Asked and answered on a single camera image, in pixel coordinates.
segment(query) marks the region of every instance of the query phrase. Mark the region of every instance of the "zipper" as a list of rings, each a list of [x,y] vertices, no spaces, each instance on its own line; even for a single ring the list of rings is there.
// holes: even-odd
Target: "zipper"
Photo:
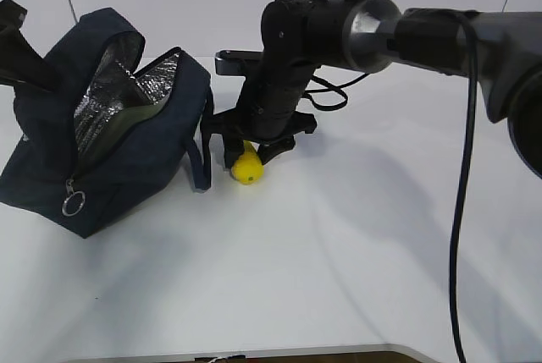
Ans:
[[[69,179],[66,180],[66,199],[62,203],[62,214],[65,217],[73,217],[77,215],[81,210],[83,209],[83,206],[85,206],[86,201],[86,194],[85,191],[75,191],[74,190],[74,179],[73,176],[71,176]],[[70,205],[75,205],[75,210],[71,211]]]
[[[175,54],[175,53],[179,53],[179,60],[177,61],[177,68],[181,65],[181,60],[182,60],[182,52],[183,50],[180,49],[179,47],[174,47],[170,50],[168,50],[166,53],[164,53],[162,56],[160,56],[159,58],[156,58],[155,60],[153,60],[151,63],[149,63],[148,65],[146,65],[143,69],[141,69],[140,71],[137,71],[134,76],[135,77],[139,77],[141,76],[142,74],[145,74],[149,69],[152,69],[157,62],[159,62],[160,60],[164,60],[165,58]],[[177,76],[178,76],[178,73],[175,74],[175,77],[174,77],[174,85],[176,84],[177,82]],[[168,101],[165,103],[164,107],[162,108],[162,110],[160,112],[162,112],[168,105],[169,105],[169,102],[171,100],[171,96],[169,97]],[[116,151],[117,149],[124,143],[124,141],[128,138],[128,136],[130,136],[134,130],[140,126],[141,124],[144,124],[145,122],[147,122],[148,120],[151,120],[151,119],[146,119],[138,124],[135,124],[131,130],[127,131],[124,136],[119,139],[119,141],[117,141],[113,147],[111,147],[109,149],[109,153],[104,156],[99,162],[97,162],[96,164],[94,164],[92,167],[90,167],[89,169],[87,170],[80,170],[79,169],[79,161],[77,161],[77,163],[75,164],[74,166],[74,171],[73,173],[66,179],[64,185],[66,187],[66,198],[64,199],[64,202],[62,204],[62,214],[65,216],[65,217],[73,217],[75,215],[77,215],[79,212],[81,212],[81,210],[83,209],[83,207],[85,206],[85,202],[86,202],[86,193],[85,191],[83,190],[77,190],[75,191],[74,189],[74,183],[77,179],[80,180],[81,177],[83,177],[85,174],[89,174],[91,173],[93,170],[97,169],[100,165],[102,165],[104,162],[106,162]],[[72,212],[69,211],[69,207],[70,207],[70,204],[71,202],[74,202],[76,205],[76,209]]]

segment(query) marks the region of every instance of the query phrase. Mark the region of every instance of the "silver foil lining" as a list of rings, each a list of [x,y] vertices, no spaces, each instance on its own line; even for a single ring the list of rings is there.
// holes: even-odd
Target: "silver foil lining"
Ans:
[[[123,64],[129,62],[125,49],[115,44],[110,47],[75,109],[75,140],[80,157],[91,149],[116,113],[127,107],[156,105],[173,89],[178,52],[136,78]]]

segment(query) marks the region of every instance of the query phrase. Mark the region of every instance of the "zipper pull ring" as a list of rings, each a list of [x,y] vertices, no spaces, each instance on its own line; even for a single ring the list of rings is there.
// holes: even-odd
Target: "zipper pull ring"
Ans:
[[[81,211],[81,209],[83,209],[83,206],[85,206],[86,195],[83,191],[74,190],[74,179],[72,178],[66,180],[66,192],[68,193],[68,196],[62,204],[62,214],[65,217],[73,217],[74,215],[77,215]],[[71,201],[75,200],[75,197],[80,197],[79,205],[76,207],[75,211],[69,212],[68,205]]]

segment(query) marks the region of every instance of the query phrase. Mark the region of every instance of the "robotic arm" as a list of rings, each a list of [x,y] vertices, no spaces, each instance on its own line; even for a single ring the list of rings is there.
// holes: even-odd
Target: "robotic arm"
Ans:
[[[266,163],[294,147],[294,134],[314,131],[314,117],[296,106],[322,65],[371,74],[395,62],[467,77],[467,38],[452,13],[476,33],[489,120],[508,118],[518,154],[542,177],[542,13],[402,14],[391,0],[275,0],[262,16],[263,53],[217,54],[218,74],[246,76],[235,108],[211,128],[224,137],[226,167],[242,140],[260,143]]]

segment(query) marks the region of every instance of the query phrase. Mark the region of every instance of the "navy blue bag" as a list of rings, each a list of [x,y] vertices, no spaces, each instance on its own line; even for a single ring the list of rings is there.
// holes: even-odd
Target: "navy blue bag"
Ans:
[[[83,16],[45,57],[62,77],[58,91],[15,87],[14,112],[24,135],[0,177],[1,202],[39,213],[86,238],[165,188],[186,152],[195,187],[209,188],[209,170],[193,137],[206,103],[212,106],[210,75],[178,47],[133,74],[144,44],[114,10],[98,10]],[[119,74],[126,74],[120,84],[103,75],[104,65],[113,62]],[[167,88],[151,77],[156,68],[174,71]],[[124,130],[114,145],[102,146],[98,159],[86,155],[94,154],[93,146],[82,156],[85,138],[77,135],[74,116],[89,85],[106,94],[104,88],[118,91],[145,83],[147,98],[155,102],[163,95],[152,94],[167,89],[159,112]],[[96,135],[86,137],[92,141]],[[82,165],[82,158],[91,161]]]

